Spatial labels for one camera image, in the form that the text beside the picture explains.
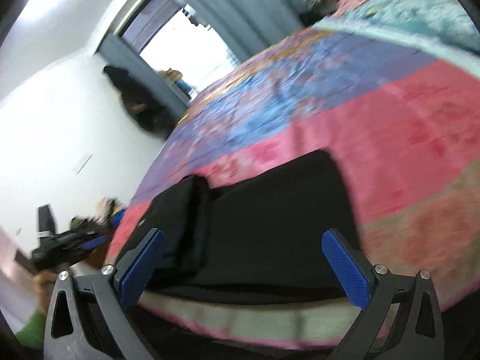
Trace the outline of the pink floral pillow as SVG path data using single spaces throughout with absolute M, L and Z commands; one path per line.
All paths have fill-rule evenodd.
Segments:
M 332 14 L 333 17 L 339 17 L 345 13 L 355 10 L 361 5 L 365 4 L 369 0 L 339 0 L 336 6 L 336 10 Z

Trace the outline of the green blue striped sheet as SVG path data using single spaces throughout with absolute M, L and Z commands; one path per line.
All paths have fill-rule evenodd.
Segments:
M 315 29 L 353 33 L 366 36 L 367 38 L 394 42 L 401 46 L 428 52 L 449 61 L 479 63 L 477 55 L 459 47 L 450 46 L 437 37 L 428 37 L 423 34 L 410 33 L 385 25 L 372 24 L 367 20 L 326 17 L 316 22 L 313 27 Z

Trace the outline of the blue curtain left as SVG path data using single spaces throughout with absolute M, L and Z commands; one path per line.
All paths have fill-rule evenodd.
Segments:
M 179 121 L 189 108 L 189 98 L 141 56 L 154 36 L 181 10 L 175 0 L 132 0 L 124 6 L 103 37 L 97 51 L 105 61 L 123 68 L 168 108 Z

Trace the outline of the teal floral pillow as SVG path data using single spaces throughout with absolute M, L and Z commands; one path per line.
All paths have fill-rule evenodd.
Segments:
M 462 5 L 452 0 L 368 0 L 343 17 L 437 38 L 479 54 L 479 30 Z

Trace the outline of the blue curtain right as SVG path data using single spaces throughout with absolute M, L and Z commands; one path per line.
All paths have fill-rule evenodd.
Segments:
M 305 28 L 301 0 L 185 0 L 242 62 Z

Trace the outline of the colourful striped satin bedspread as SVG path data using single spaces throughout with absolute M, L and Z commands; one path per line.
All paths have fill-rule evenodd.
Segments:
M 187 176 L 234 185 L 322 150 L 374 264 L 430 272 L 442 308 L 479 287 L 479 63 L 314 27 L 194 100 L 134 195 L 114 263 L 151 201 Z M 145 291 L 141 305 L 199 335 L 282 350 L 335 345 L 358 315 L 336 299 L 234 305 Z

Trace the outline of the black coat hanging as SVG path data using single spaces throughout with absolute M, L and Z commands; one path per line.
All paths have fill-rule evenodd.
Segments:
M 171 135 L 176 122 L 168 108 L 157 101 L 148 88 L 121 67 L 106 65 L 103 74 L 120 92 L 124 108 L 141 129 L 162 139 Z

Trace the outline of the clothes pile at left edge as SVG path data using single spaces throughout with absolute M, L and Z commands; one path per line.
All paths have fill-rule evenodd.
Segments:
M 93 217 L 75 216 L 70 222 L 70 228 L 81 228 L 87 223 L 95 222 L 100 226 L 116 230 L 126 211 L 125 205 L 115 197 L 104 197 L 97 204 Z

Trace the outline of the plush toy on windowsill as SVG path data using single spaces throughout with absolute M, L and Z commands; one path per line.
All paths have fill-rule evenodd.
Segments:
M 180 71 L 169 68 L 167 70 L 160 70 L 158 73 L 174 83 L 174 85 L 188 98 L 191 98 L 193 88 L 183 80 L 183 75 Z

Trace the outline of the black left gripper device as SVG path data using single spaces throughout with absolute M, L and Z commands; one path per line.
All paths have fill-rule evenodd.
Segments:
M 54 272 L 83 261 L 106 244 L 112 234 L 110 228 L 91 219 L 81 219 L 70 230 L 57 232 L 50 205 L 37 209 L 37 223 L 39 246 L 32 251 L 30 262 L 38 272 Z

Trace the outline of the black pants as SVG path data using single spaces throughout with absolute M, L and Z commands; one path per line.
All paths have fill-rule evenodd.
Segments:
M 320 246 L 331 228 L 359 245 L 343 178 L 322 150 L 229 186 L 189 175 L 151 201 L 113 284 L 123 306 L 146 290 L 234 305 L 340 298 Z

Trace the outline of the blue curtain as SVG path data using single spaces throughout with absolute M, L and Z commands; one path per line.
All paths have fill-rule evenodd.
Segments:
M 175 0 L 132 0 L 124 6 L 103 37 L 97 51 L 105 61 L 123 68 L 168 108 L 179 121 L 189 108 L 189 98 L 141 56 L 154 36 L 181 10 Z
M 185 0 L 242 62 L 305 28 L 301 0 Z

